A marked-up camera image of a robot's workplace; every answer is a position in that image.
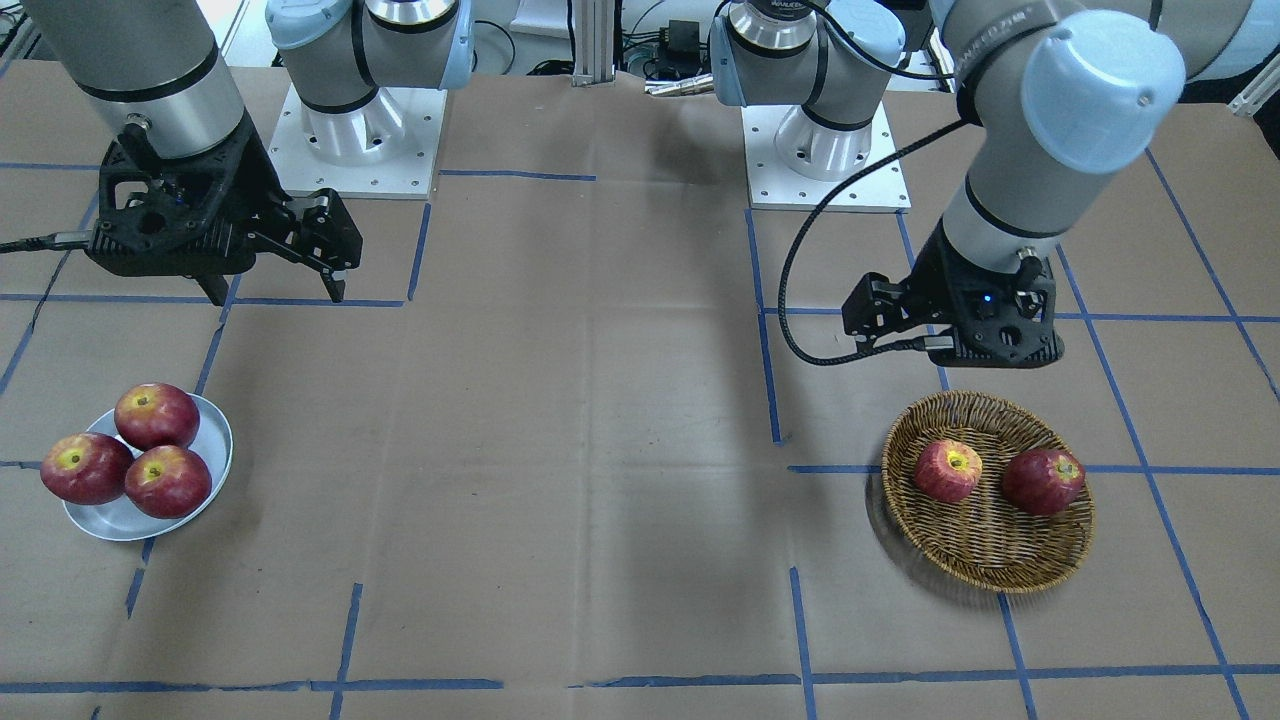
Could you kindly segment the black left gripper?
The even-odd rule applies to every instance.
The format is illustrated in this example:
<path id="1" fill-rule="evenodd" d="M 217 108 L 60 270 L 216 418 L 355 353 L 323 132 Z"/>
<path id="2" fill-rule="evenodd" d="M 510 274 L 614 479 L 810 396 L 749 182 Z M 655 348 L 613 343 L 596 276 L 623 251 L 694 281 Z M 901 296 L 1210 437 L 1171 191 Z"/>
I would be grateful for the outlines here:
<path id="1" fill-rule="evenodd" d="M 1036 251 L 1016 258 L 1010 273 L 992 272 L 965 259 L 937 225 L 904 281 L 865 274 L 841 314 L 861 354 L 887 334 L 942 325 L 908 347 L 940 366 L 1047 366 L 1065 351 L 1055 302 L 1051 265 Z"/>

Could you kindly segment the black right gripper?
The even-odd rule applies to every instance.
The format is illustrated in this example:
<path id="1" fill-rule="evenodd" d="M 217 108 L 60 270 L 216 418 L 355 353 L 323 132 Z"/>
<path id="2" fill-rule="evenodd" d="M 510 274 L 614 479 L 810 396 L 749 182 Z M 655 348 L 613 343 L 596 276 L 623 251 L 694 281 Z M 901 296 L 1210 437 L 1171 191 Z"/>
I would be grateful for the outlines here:
<path id="1" fill-rule="evenodd" d="M 99 219 L 86 255 L 124 277 L 187 275 L 224 307 L 225 275 L 247 272 L 261 252 L 317 272 L 333 304 L 364 238 L 332 188 L 291 196 L 250 114 L 211 149 L 165 159 L 155 133 L 127 120 L 99 173 Z"/>

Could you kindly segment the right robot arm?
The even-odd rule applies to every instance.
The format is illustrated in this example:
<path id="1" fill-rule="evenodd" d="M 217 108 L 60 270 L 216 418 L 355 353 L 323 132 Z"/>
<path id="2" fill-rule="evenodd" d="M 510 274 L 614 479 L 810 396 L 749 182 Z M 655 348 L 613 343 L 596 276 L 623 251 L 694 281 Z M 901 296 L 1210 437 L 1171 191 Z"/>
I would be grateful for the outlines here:
<path id="1" fill-rule="evenodd" d="M 346 295 L 364 240 L 339 192 L 289 191 L 195 1 L 28 1 L 58 60 L 113 132 L 86 231 L 3 251 L 79 250 L 120 277 L 184 277 L 221 306 L 228 277 L 269 252 Z M 265 20 L 301 102 L 311 154 L 379 161 L 410 127 L 393 88 L 471 74 L 468 1 L 270 1 Z"/>

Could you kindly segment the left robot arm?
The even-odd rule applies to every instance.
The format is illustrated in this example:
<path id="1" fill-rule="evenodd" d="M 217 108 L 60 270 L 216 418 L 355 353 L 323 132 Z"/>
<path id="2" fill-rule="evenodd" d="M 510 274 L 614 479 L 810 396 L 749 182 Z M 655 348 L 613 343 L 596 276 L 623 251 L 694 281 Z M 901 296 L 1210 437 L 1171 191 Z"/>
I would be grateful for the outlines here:
<path id="1" fill-rule="evenodd" d="M 1055 363 L 1050 256 L 1148 147 L 1187 85 L 1240 76 L 1277 47 L 1275 1 L 924 1 L 954 61 L 957 119 L 986 132 L 910 274 L 864 275 L 845 301 L 847 363 L 916 350 L 941 366 Z M 826 209 L 887 167 L 817 167 L 817 145 L 860 150 L 906 33 L 877 1 L 723 1 L 709 54 L 728 106 L 790 108 L 777 149 L 836 186 Z"/>

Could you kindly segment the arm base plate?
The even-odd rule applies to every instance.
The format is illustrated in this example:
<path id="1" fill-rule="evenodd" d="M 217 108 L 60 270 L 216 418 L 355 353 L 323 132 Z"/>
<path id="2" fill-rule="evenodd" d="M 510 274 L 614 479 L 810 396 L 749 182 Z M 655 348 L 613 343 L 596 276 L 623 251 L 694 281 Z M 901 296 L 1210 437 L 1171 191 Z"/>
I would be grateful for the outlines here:
<path id="1" fill-rule="evenodd" d="M 818 126 L 800 106 L 741 110 L 749 205 L 756 210 L 812 210 L 831 190 L 897 151 L 884 105 L 855 131 Z M 900 161 L 847 186 L 831 211 L 896 213 L 913 206 Z"/>
<path id="2" fill-rule="evenodd" d="M 294 196 L 333 188 L 343 199 L 430 199 L 448 97 L 380 88 L 364 108 L 328 114 L 289 88 L 268 143 L 282 187 Z"/>

